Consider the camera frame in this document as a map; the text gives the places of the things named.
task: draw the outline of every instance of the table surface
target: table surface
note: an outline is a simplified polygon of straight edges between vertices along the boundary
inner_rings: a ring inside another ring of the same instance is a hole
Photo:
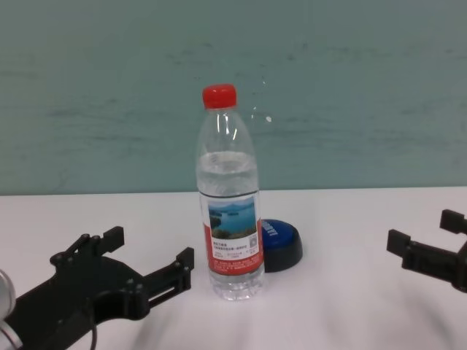
[[[121,225],[112,257],[141,274],[195,248],[193,288],[142,321],[99,326],[98,349],[465,349],[467,295],[401,269],[387,231],[459,250],[464,235],[439,230],[442,209],[467,214],[467,188],[301,190],[261,193],[264,218],[298,228],[302,261],[266,275],[252,300],[211,291],[196,193],[0,197],[0,268],[24,292],[53,274],[49,257],[80,234]],[[73,349],[89,349],[90,335]]]

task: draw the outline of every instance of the water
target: water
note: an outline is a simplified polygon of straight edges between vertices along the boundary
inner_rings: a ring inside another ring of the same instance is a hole
[[[210,152],[198,159],[196,167],[198,189],[205,195],[223,197],[243,195],[258,191],[258,170],[254,156],[244,152]],[[232,228],[245,225],[252,217],[248,211],[239,212],[234,219],[222,214],[222,225]],[[210,271],[214,291],[227,300],[251,298],[263,286],[264,265],[257,270],[240,276],[225,276]]]

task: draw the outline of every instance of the plastic bottle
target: plastic bottle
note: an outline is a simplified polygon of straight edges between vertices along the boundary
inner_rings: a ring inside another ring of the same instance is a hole
[[[203,90],[207,118],[198,138],[196,179],[212,287],[227,300],[251,298],[263,286],[258,169],[233,85]]]

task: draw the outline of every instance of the painted wall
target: painted wall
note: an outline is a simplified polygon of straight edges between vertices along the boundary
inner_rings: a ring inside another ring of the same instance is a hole
[[[194,190],[232,82],[264,189],[467,184],[467,1],[5,0],[0,193]]]

